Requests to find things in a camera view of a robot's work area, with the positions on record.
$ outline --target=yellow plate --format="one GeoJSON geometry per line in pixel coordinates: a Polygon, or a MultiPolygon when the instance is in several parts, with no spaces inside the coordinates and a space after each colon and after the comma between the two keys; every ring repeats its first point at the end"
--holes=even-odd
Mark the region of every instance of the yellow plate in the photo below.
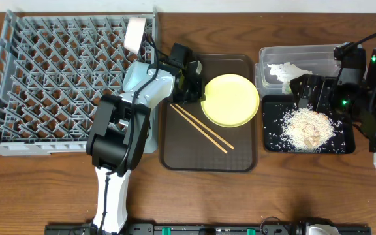
{"type": "Polygon", "coordinates": [[[208,119],[222,127],[238,127],[255,116],[259,94],[248,79],[225,74],[206,85],[206,100],[201,102],[208,119]]]}

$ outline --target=pile of rice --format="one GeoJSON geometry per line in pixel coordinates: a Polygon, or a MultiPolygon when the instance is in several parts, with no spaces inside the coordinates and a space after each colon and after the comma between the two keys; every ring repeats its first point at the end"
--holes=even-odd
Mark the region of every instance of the pile of rice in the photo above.
{"type": "Polygon", "coordinates": [[[282,130],[281,138],[299,151],[314,151],[335,135],[332,120],[308,108],[286,113],[282,130]]]}

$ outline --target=wire grid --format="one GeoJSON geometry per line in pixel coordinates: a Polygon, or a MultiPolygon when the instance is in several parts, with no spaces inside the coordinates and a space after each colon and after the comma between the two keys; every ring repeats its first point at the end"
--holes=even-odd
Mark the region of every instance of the wire grid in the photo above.
{"type": "MultiPolygon", "coordinates": [[[[152,48],[123,47],[128,18],[24,18],[12,31],[18,52],[2,142],[88,138],[99,99],[119,95],[133,61],[151,63],[152,48]]],[[[153,20],[145,31],[152,34],[153,20]]]]}

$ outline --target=brown tray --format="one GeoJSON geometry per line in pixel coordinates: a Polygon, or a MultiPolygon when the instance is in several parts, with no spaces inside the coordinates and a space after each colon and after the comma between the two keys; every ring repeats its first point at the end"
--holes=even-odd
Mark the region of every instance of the brown tray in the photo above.
{"type": "MultiPolygon", "coordinates": [[[[253,81],[253,62],[246,55],[197,54],[203,64],[202,76],[208,83],[222,74],[238,74],[253,81]]],[[[212,123],[203,113],[201,104],[184,104],[186,111],[194,115],[211,130],[234,146],[230,149],[208,133],[227,151],[224,154],[205,136],[181,117],[169,104],[163,105],[161,118],[161,163],[171,170],[214,172],[248,172],[258,161],[257,119],[240,127],[225,128],[212,123]]]]}

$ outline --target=clear plastic container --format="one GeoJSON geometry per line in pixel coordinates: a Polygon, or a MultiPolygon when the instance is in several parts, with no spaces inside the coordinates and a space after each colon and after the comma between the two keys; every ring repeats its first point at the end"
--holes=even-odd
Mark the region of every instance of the clear plastic container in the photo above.
{"type": "Polygon", "coordinates": [[[260,49],[259,63],[255,65],[255,84],[259,97],[262,99],[265,95],[289,94],[283,89],[283,84],[277,79],[277,76],[269,73],[268,64],[290,62],[298,68],[312,71],[316,75],[337,76],[341,63],[333,58],[333,49],[336,46],[276,46],[260,49]]]}

